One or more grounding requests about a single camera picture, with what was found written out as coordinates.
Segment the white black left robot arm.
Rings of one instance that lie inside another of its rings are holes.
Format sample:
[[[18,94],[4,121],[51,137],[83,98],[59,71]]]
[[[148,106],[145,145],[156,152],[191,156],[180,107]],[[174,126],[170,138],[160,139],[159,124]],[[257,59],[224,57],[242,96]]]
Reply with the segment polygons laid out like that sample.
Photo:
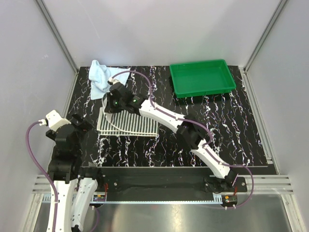
[[[48,175],[52,180],[48,231],[82,232],[90,201],[104,187],[99,169],[82,167],[81,143],[92,125],[74,114],[73,121],[56,110],[46,115],[46,136],[55,142]]]

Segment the green white striped towel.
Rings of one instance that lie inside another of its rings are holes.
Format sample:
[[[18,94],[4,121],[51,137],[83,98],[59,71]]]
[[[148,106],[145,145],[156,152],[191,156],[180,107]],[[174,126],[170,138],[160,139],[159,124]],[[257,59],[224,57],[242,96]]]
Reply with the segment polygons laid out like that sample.
[[[143,136],[156,137],[159,124],[155,120],[130,114],[127,111],[110,114],[105,112],[107,96],[101,100],[97,131],[105,136]]]

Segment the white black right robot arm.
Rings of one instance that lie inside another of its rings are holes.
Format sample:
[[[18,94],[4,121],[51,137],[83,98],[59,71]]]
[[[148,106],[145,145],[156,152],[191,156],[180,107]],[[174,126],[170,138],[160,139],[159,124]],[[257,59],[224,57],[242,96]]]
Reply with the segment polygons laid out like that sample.
[[[221,191],[231,191],[237,185],[238,174],[232,166],[223,161],[213,151],[209,143],[212,134],[202,124],[195,121],[192,115],[181,115],[167,110],[151,99],[141,95],[134,95],[128,88],[118,81],[112,83],[109,93],[107,93],[104,111],[110,115],[127,111],[131,114],[152,119],[176,134],[178,141],[200,158],[212,171],[214,177],[207,181],[210,191],[219,193]]]

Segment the light blue towel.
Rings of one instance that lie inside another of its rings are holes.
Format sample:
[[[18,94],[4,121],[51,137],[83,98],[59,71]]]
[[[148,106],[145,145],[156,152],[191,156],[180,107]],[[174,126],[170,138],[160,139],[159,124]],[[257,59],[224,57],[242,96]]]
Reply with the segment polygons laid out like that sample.
[[[102,99],[104,95],[109,92],[109,78],[120,72],[129,70],[130,69],[107,67],[106,65],[101,65],[97,60],[93,60],[88,74],[88,79],[91,81],[90,99]]]

